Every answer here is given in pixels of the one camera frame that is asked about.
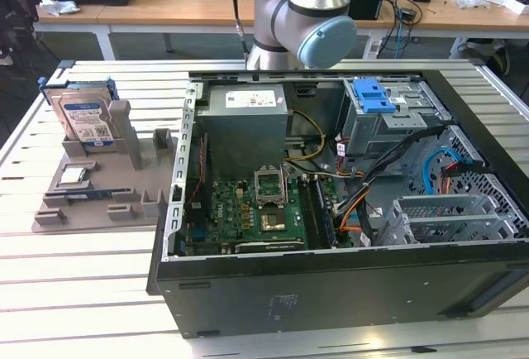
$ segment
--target slotted metal tabletop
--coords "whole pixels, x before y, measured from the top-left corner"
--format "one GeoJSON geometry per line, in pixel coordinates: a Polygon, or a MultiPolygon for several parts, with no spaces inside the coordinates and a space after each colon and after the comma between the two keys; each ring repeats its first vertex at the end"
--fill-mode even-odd
{"type": "MultiPolygon", "coordinates": [[[[435,68],[529,173],[528,111],[485,68],[463,60],[352,60],[339,68],[435,68]]],[[[77,62],[69,80],[111,77],[131,102],[140,136],[178,135],[183,88],[193,70],[240,70],[240,61],[77,62]]],[[[490,315],[299,333],[183,340],[161,297],[145,292],[155,226],[127,232],[33,233],[63,154],[62,126],[42,96],[0,150],[0,357],[529,357],[529,290],[490,315]]]]}

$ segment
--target gray floor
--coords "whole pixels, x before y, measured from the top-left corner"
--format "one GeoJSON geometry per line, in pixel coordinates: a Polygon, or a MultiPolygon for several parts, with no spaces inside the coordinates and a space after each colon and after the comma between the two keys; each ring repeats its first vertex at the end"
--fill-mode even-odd
{"type": "MultiPolygon", "coordinates": [[[[46,33],[41,39],[61,60],[102,60],[95,36],[77,33],[46,33]]],[[[360,37],[350,58],[362,56],[365,37],[360,37]]],[[[113,34],[112,41],[120,60],[161,59],[240,59],[241,43],[236,35],[179,34],[173,35],[175,50],[167,53],[161,34],[113,34]]],[[[529,50],[526,41],[509,41],[508,50],[512,59],[511,73],[503,77],[504,82],[518,95],[527,84],[529,50]]],[[[448,57],[451,39],[422,38],[410,44],[405,58],[445,59],[448,57]]],[[[381,58],[393,58],[393,52],[385,50],[381,58]]],[[[22,68],[18,76],[6,76],[0,67],[0,145],[16,127],[38,93],[37,78],[49,76],[57,62],[42,45],[39,50],[23,55],[18,60],[22,68]]]]}

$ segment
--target white label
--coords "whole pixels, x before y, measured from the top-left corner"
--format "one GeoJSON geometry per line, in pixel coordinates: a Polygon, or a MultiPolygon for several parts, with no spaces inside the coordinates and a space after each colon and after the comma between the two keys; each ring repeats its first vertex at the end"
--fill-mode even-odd
{"type": "Polygon", "coordinates": [[[273,90],[240,90],[226,93],[226,108],[275,107],[273,90]]]}
{"type": "Polygon", "coordinates": [[[110,129],[100,118],[102,109],[99,103],[65,104],[64,113],[81,142],[93,146],[112,142],[110,129]]]}
{"type": "Polygon", "coordinates": [[[68,195],[68,199],[88,199],[86,194],[68,195]]]}
{"type": "Polygon", "coordinates": [[[360,241],[364,245],[364,247],[370,247],[371,246],[371,239],[367,237],[363,232],[360,234],[360,241]]]}
{"type": "Polygon", "coordinates": [[[373,212],[369,215],[369,218],[382,217],[383,215],[384,212],[382,211],[382,208],[374,208],[373,212]]]}
{"type": "Polygon", "coordinates": [[[397,104],[397,103],[405,104],[406,100],[404,99],[404,97],[390,97],[389,102],[393,104],[397,104]]]}
{"type": "Polygon", "coordinates": [[[336,146],[336,150],[338,151],[338,156],[345,156],[346,155],[346,145],[344,143],[339,143],[336,146]]]}

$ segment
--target hard drive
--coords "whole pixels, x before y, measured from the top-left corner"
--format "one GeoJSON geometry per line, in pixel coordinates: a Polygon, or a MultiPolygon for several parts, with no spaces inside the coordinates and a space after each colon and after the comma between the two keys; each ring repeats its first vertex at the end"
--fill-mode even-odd
{"type": "Polygon", "coordinates": [[[114,82],[68,84],[46,89],[45,95],[63,125],[69,141],[80,141],[88,152],[110,150],[121,138],[108,108],[119,99],[114,82]]]}

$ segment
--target blue drive bay latch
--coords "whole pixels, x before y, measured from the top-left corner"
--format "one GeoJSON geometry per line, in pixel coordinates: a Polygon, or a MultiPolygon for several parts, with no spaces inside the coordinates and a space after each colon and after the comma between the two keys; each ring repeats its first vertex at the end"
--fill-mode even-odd
{"type": "Polygon", "coordinates": [[[353,79],[353,89],[365,113],[393,113],[397,109],[376,79],[353,79]]]}

